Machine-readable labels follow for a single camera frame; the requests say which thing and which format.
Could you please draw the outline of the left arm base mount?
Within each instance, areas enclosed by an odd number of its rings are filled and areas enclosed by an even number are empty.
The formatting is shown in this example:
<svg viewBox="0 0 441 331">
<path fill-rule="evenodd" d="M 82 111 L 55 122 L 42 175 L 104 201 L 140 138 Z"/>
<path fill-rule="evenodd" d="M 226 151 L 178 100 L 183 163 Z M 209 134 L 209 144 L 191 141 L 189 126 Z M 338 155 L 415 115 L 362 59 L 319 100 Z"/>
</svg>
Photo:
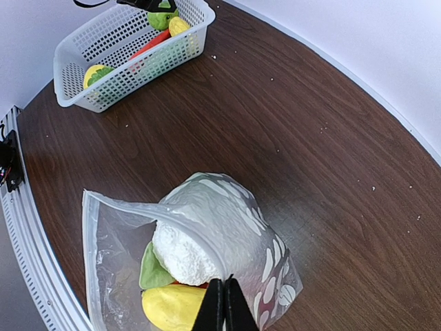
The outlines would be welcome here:
<svg viewBox="0 0 441 331">
<path fill-rule="evenodd" d="M 15 130 L 5 134 L 6 125 L 1 123 L 1 185 L 6 185 L 9 193 L 25 181 L 19 140 Z"/>
</svg>

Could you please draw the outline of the red toy bell pepper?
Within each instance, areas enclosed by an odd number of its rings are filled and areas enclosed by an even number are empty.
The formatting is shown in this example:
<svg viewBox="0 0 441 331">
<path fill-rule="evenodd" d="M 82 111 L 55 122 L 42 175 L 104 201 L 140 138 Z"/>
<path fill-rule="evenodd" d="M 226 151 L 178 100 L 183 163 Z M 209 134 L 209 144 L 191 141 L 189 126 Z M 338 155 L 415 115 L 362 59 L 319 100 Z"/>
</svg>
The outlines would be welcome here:
<svg viewBox="0 0 441 331">
<path fill-rule="evenodd" d="M 260 318 L 263 315 L 263 313 L 265 311 L 268 311 L 268 319 L 270 319 L 271 317 L 271 313 L 274 309 L 275 306 L 275 299 L 274 297 L 272 297 L 268 302 L 264 302 L 264 298 L 263 298 L 263 294 L 262 293 L 258 293 L 258 295 L 256 295 L 255 299 L 254 299 L 254 305 L 253 305 L 253 313 L 254 313 L 254 318 L 256 320 L 256 323 L 260 322 Z"/>
</svg>

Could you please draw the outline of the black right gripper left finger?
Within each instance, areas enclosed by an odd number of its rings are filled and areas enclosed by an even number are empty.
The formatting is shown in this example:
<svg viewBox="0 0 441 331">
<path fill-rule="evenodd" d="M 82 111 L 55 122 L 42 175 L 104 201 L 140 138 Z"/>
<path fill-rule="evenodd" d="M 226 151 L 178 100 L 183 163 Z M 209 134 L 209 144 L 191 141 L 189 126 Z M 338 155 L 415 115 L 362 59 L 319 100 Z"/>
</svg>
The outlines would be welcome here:
<svg viewBox="0 0 441 331">
<path fill-rule="evenodd" d="M 192 331 L 221 331 L 224 324 L 223 282 L 212 279 L 209 282 Z"/>
</svg>

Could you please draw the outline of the yellow toy corn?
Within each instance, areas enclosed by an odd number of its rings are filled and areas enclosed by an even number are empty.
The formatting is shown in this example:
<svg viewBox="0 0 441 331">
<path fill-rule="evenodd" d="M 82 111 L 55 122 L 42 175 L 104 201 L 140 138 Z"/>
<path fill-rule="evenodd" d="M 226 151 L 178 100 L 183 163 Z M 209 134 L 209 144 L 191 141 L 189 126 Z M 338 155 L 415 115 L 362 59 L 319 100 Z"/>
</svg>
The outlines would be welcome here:
<svg viewBox="0 0 441 331">
<path fill-rule="evenodd" d="M 180 17 L 173 17 L 169 22 L 169 32 L 172 37 L 190 29 L 190 25 Z"/>
</svg>

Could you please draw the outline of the yellow toy banana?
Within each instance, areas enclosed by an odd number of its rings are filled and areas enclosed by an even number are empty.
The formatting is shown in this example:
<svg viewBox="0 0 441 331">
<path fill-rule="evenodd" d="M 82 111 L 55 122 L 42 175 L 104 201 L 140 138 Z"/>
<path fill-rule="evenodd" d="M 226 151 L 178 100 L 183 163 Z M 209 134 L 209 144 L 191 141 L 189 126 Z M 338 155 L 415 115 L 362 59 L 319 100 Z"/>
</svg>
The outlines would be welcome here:
<svg viewBox="0 0 441 331">
<path fill-rule="evenodd" d="M 207 290 L 170 284 L 142 294 L 145 316 L 160 330 L 191 330 Z"/>
</svg>

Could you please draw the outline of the clear dotted zip top bag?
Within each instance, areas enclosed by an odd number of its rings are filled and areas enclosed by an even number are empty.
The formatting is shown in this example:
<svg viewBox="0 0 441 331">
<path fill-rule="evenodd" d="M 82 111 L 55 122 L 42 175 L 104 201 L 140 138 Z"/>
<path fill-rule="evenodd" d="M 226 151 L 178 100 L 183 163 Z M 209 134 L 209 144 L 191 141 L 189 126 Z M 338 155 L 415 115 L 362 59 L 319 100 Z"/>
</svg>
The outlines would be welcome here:
<svg viewBox="0 0 441 331">
<path fill-rule="evenodd" d="M 163 308 L 143 312 L 145 293 L 167 285 L 202 288 L 234 277 L 260 330 L 302 290 L 287 244 L 254 195 L 226 174 L 197 172 L 158 203 L 85 191 L 83 250 L 95 330 L 158 330 Z"/>
</svg>

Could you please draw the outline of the green toy apple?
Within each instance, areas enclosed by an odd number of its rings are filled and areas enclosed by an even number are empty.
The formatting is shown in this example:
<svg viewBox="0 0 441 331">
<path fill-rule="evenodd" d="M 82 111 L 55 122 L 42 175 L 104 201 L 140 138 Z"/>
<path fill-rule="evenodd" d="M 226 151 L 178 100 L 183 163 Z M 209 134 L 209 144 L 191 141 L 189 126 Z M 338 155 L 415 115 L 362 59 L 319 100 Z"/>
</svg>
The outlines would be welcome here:
<svg viewBox="0 0 441 331">
<path fill-rule="evenodd" d="M 178 9 L 173 12 L 148 12 L 147 19 L 153 29 L 164 31 L 168 29 L 171 19 L 178 15 Z"/>
</svg>

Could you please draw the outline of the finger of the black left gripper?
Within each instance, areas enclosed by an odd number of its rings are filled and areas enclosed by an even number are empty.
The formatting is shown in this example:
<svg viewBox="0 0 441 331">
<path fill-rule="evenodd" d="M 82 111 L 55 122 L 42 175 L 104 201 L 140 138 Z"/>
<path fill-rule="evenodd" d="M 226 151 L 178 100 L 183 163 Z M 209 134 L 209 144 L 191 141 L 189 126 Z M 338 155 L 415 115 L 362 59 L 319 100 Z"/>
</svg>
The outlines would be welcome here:
<svg viewBox="0 0 441 331">
<path fill-rule="evenodd" d="M 117 0 L 118 4 L 129 5 L 142 10 L 175 10 L 175 1 L 161 0 Z"/>
</svg>

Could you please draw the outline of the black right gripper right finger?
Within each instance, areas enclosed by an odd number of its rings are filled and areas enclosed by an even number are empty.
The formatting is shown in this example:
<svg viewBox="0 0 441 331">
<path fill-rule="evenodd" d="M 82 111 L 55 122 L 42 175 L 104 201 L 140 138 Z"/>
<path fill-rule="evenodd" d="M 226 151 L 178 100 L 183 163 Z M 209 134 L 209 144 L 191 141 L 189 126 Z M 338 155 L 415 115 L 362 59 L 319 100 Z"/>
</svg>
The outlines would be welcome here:
<svg viewBox="0 0 441 331">
<path fill-rule="evenodd" d="M 238 281 L 231 275 L 224 286 L 225 329 L 228 331 L 258 330 L 252 312 Z"/>
</svg>

